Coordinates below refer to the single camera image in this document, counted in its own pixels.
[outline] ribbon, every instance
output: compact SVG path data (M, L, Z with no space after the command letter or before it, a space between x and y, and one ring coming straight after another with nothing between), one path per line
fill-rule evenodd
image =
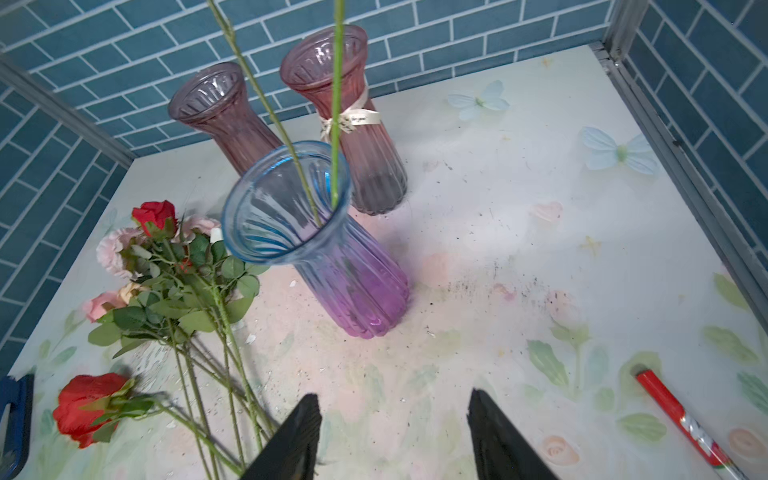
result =
M362 91L360 97L354 101L347 109L339 115L339 128L345 133L355 130L356 125L374 125L382 123L381 114L375 110L366 110L362 106L368 101L368 85ZM331 135L332 118L320 117L320 123L323 129L320 131L320 138L328 142Z

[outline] vase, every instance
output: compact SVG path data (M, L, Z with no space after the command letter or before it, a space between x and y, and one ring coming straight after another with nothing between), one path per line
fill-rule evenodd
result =
M341 109L367 94L365 79L368 35L354 25L344 28L344 65ZM333 96L333 29L327 28L294 47L283 59L280 78L294 91L315 104L322 118L331 118ZM373 101L363 105L375 110ZM355 186L353 205L369 215L395 208L406 195L407 177L400 156L384 124L357 125L341 133L341 150L349 162Z
M213 137L240 176L283 144L251 109L243 71L232 62L198 72L170 100L168 114Z
M222 214L224 243L245 262L293 264L349 335L384 335L406 311L408 279L347 213L352 185L344 156L339 156L339 204L333 209L330 146L318 141L294 146L321 226L283 146L259 160L230 192Z

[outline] scratched tabletop surface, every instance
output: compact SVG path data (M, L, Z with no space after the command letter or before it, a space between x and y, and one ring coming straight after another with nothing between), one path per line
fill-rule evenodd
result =
M459 120L447 96L497 80L511 107ZM407 314L384 337L352 338L291 266L275 266L237 324L276 419L319 395L319 478L476 478L473 387L561 478L716 478L628 375L636 362L661 374L750 478L768 478L768 340L662 166L586 168L584 127L616 145L640 134L588 47L375 103L409 193L390 214L351 214L409 275ZM319 137L315 116L286 128ZM131 225L132 207L168 199L218 217L236 179L213 141L131 166L12 369L37 374L20 478L204 477L193 437L169 418L122 422L111 443L78 450L51 410L72 376L122 366L144 391L178 398L172 356L145 344L112 360L119 346L89 345L78 306L121 286L94 251ZM214 434L232 443L226 394L203 383Z

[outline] vase rim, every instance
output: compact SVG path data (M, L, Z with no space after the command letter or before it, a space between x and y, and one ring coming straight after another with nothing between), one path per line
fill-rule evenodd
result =
M194 114L184 114L181 108L187 102L187 97L194 92L194 89L208 78L222 73L235 74L235 82L230 89L221 98L214 102L211 106L205 110L198 111ZM192 78L184 82L183 85L176 91L174 96L168 102L168 115L176 121L183 123L194 123L195 121L202 120L204 118L212 117L219 113L224 107L226 107L232 98L237 95L240 90L240 86L245 83L243 77L243 69L232 61L222 61L215 65L211 65L208 68L204 68L197 72Z
M331 147L325 142L312 140L297 141L293 142L293 146L295 147L299 158L307 157L310 154L321 154L327 156L327 159L330 162ZM221 216L224 245L235 257L238 257L245 262L261 265L280 265L301 261L304 257L314 251L317 245L324 244L349 216L347 210L349 209L352 196L352 182L349 177L349 165L347 165L346 159L339 152L339 203L328 216L326 222L318 228L311 237L301 240L300 243L291 249L274 255L250 253L248 251L249 249L242 245L240 236L236 233L237 227L232 224L235 213L244 195L252 189L253 185L256 185L260 181L265 181L270 172L285 161L293 161L288 153L288 147L286 145L279 146L259 159L245 174L243 174L234 187L232 187L232 191L224 204Z
M332 84L333 72L322 77L319 80L315 80L311 82L291 81L287 78L287 75L289 74L289 68L288 68L289 64L300 60L304 56L307 50L317 45L321 41L323 40L327 41L329 39L333 40L334 33L335 33L334 27L324 28L323 30L318 31L317 33L314 33L309 37L304 38L301 41L301 43L291 48L290 51L288 52L288 55L286 55L285 58L283 58L283 61L280 62L280 79L283 81L283 83L285 83L295 91L314 90L316 88L322 88ZM362 43L365 45L365 48L363 49L365 54L354 55L348 61L345 59L342 66L342 73L341 73L342 77L347 76L352 70L354 70L355 68L358 68L360 65L364 66L366 63L366 59L368 58L368 34L362 27L359 27L357 25L345 24L344 37L354 38L362 41Z

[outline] white tabletop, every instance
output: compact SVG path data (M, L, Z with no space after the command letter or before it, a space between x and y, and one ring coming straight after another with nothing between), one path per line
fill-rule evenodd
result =
M447 94L477 95L495 80L511 107L460 121ZM619 144L640 133L588 47L375 103L409 193L390 214L352 213L411 279L402 323L382 338L347 336L296 271L279 266L261 276L237 330L276 418L319 394L319 478L475 478L465 420L473 386L562 478L716 478L650 397L621 381L638 353L659 359L667 386L752 480L768 478L768 340L663 168L585 167L583 127ZM294 140L319 137L315 116L285 125ZM78 451L47 415L72 376L115 364L118 347L89 345L80 314L65 322L121 286L96 263L98 241L130 225L144 201L217 217L236 179L213 141L134 162L12 369L38 374L19 478L204 477L191 435L168 418L122 422L111 444ZM553 202L560 217L543 220ZM555 294L572 304L554 311ZM578 349L556 339L553 315L586 325L590 338ZM178 395L171 359L149 346L119 361L144 374L146 390ZM215 435L231 443L226 395L213 382L204 395Z

